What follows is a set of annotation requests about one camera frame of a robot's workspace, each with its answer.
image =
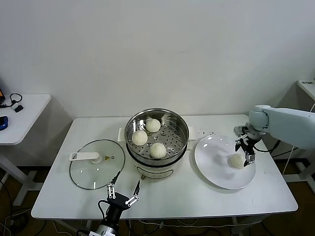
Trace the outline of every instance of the glass lid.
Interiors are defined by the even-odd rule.
[[[93,190],[106,186],[125,165],[124,150],[109,139],[92,141],[78,150],[78,153],[99,154],[99,158],[95,160],[71,161],[71,179],[83,189]]]

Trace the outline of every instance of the cable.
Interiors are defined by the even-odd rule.
[[[15,100],[15,99],[12,99],[12,95],[18,95],[19,97],[20,97],[20,100]],[[12,104],[14,104],[14,103],[16,103],[16,102],[20,102],[20,101],[22,101],[22,99],[23,99],[23,97],[22,97],[22,95],[21,94],[19,94],[19,93],[12,93],[12,94],[10,94],[10,100],[11,100],[11,103]]]
[[[284,153],[281,153],[281,154],[272,156],[272,158],[275,158],[275,157],[277,157],[277,156],[282,156],[282,155],[287,154],[287,153],[289,153],[289,152],[291,152],[291,151],[286,151],[286,152],[284,152]]]
[[[292,146],[292,150],[291,150],[291,152],[290,152],[290,156],[289,156],[289,158],[288,158],[287,161],[286,161],[286,164],[285,164],[285,167],[284,167],[284,169],[283,169],[282,175],[284,175],[284,172],[285,172],[285,170],[286,170],[286,167],[287,167],[287,165],[288,165],[288,163],[289,163],[289,160],[290,160],[290,158],[291,158],[291,155],[292,155],[292,153],[293,153],[293,149],[294,149],[294,146]]]
[[[126,220],[126,224],[127,224],[128,229],[129,229],[128,236],[131,236],[131,223],[130,223],[130,220]]]
[[[102,213],[103,220],[105,220],[105,214],[104,214],[104,211],[103,211],[102,207],[100,206],[100,203],[107,203],[107,204],[109,204],[109,203],[106,200],[99,200],[98,203],[97,203],[98,208],[99,208],[100,212]]]
[[[41,227],[41,229],[40,229],[40,230],[39,230],[36,234],[34,234],[34,236],[39,235],[39,234],[40,234],[40,233],[44,230],[44,228],[45,228],[46,224],[47,224],[47,220],[45,220],[44,225]]]
[[[53,221],[53,225],[55,227],[55,230],[58,234],[66,234],[66,235],[70,235],[72,236],[72,234],[70,234],[69,232],[66,232],[66,231],[58,231],[57,227],[56,227],[56,224],[55,224],[55,221]]]
[[[273,233],[271,233],[271,232],[266,228],[266,226],[264,225],[263,222],[261,222],[261,224],[262,224],[263,228],[265,229],[265,231],[268,232],[268,234],[270,234],[271,236],[275,236]]]
[[[12,95],[18,95],[20,97],[20,100],[13,99]],[[14,92],[14,93],[10,94],[11,105],[7,105],[6,103],[4,103],[4,104],[0,105],[0,108],[12,107],[15,103],[22,101],[22,99],[23,99],[23,96],[21,94]]]
[[[181,220],[179,220],[179,219],[177,219],[179,222],[181,222],[183,225],[187,225],[187,226],[191,226],[191,225],[194,225],[197,221],[198,221],[198,219],[196,219],[193,223],[191,223],[191,224],[186,224],[186,223],[184,223],[183,221],[181,221]]]
[[[150,224],[150,225],[160,225],[160,224],[156,224],[156,223],[149,223],[149,222],[143,222],[141,220],[139,220],[142,224]],[[261,221],[257,221],[254,223],[248,223],[248,224],[238,224],[238,225],[221,225],[221,226],[209,226],[209,225],[205,225],[205,226],[188,226],[188,225],[164,225],[166,227],[192,227],[192,228],[222,228],[222,227],[226,227],[226,226],[241,226],[241,225],[254,225],[254,224],[258,224]]]
[[[4,226],[4,224],[3,224],[3,223],[0,223],[0,225],[2,225],[2,227],[3,227],[3,236],[4,236],[4,230],[8,230],[8,231],[9,231],[9,233],[10,233],[10,236],[12,235],[12,233],[11,233],[10,229],[9,229],[9,228],[7,228],[6,226]]]
[[[11,196],[7,187],[4,185],[4,183],[1,180],[0,180],[0,183],[3,185],[4,189],[6,190],[6,193],[8,194],[8,198],[10,200],[10,219],[12,219],[12,199],[11,199]],[[5,233],[5,229],[7,229],[6,223],[4,223],[3,235]]]
[[[253,148],[257,151],[260,151],[260,152],[269,152],[270,154],[279,146],[281,140],[277,140],[276,141],[276,144],[274,145],[274,147],[270,150],[259,150],[258,148],[256,148],[255,146],[253,146]]]
[[[22,212],[20,212],[20,213],[18,213],[18,214],[12,215],[12,217],[13,217],[13,216],[18,216],[18,215],[24,214],[25,212],[31,210],[31,208],[20,208],[20,209],[14,210],[13,212],[19,211],[19,210],[22,210],[22,209],[26,209],[26,210],[24,210],[24,211],[22,211]],[[7,217],[5,218],[4,223],[3,223],[5,226],[6,226],[6,221],[8,220],[8,218],[9,218],[10,216],[11,216],[11,215],[9,215],[9,216],[7,216]]]
[[[158,229],[158,227],[159,227],[159,225],[156,225],[154,227],[154,229],[152,229],[150,232],[148,232],[147,228],[146,228],[146,225],[144,225],[144,232],[145,232],[145,234],[143,236],[150,235],[150,234],[154,233]]]

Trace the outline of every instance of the white plate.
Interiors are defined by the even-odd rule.
[[[237,153],[245,155],[241,148]],[[256,165],[235,169],[228,164],[232,154],[235,154],[235,139],[213,135],[198,142],[195,160],[200,172],[215,185],[226,189],[244,188],[254,179]]]

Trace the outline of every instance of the floor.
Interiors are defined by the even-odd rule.
[[[280,171],[284,168],[284,164],[278,164]],[[49,170],[39,170],[35,181],[42,182],[45,180]],[[286,170],[286,174],[296,174],[298,173],[297,168],[294,164],[289,164]],[[4,172],[0,170],[0,179],[4,175]],[[18,181],[9,177],[5,185],[7,186],[12,200],[15,199],[21,185]],[[315,195],[309,189],[306,183],[290,183],[289,188],[291,189],[298,205],[299,209],[293,213],[287,214],[277,214],[272,215],[263,221],[263,224],[259,223],[251,227],[251,231],[246,230],[244,236],[314,236],[315,235],[315,221],[314,221],[314,212],[315,212]],[[31,208],[38,196],[38,192],[30,192],[27,194],[24,203],[21,207],[14,207],[13,210],[19,208]],[[10,203],[7,193],[4,188],[0,191],[0,222],[4,222],[5,218],[10,213]],[[28,223],[26,227],[19,233],[15,233],[16,236],[61,236],[67,234],[58,234],[54,228],[52,221],[47,221],[45,227],[41,233],[37,234],[40,229],[44,226],[44,220],[36,220],[31,217],[31,212],[27,211]],[[191,224],[194,222],[192,219],[182,220],[186,224]],[[159,223],[160,221],[148,221],[149,223]],[[178,220],[165,220],[165,225],[181,225]],[[204,218],[198,219],[194,224],[195,226],[202,225],[225,225],[232,224],[231,218]],[[75,235],[74,232],[68,230],[56,223],[56,226],[59,231],[64,231],[70,233],[70,235]],[[92,229],[96,229],[98,222],[92,222]],[[120,224],[120,235],[128,236],[129,229],[126,221],[121,221]],[[144,225],[139,221],[131,221],[131,227],[133,228],[133,235],[135,236],[144,236],[147,233],[150,233],[151,230],[155,228],[155,225]],[[173,235],[173,236],[230,236],[231,231],[230,227],[223,228],[174,228],[174,227],[163,227],[161,229],[156,229],[152,236],[164,236],[164,235]]]

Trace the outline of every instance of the steamed bun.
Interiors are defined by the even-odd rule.
[[[150,157],[160,159],[166,156],[166,148],[163,144],[155,143],[150,147]]]
[[[132,134],[132,142],[137,146],[142,146],[148,141],[148,135],[143,130],[138,130]]]
[[[237,169],[244,168],[245,156],[241,154],[233,154],[230,156],[230,163],[233,167]]]
[[[161,123],[157,119],[149,119],[146,122],[146,129],[151,132],[155,133],[161,128]]]

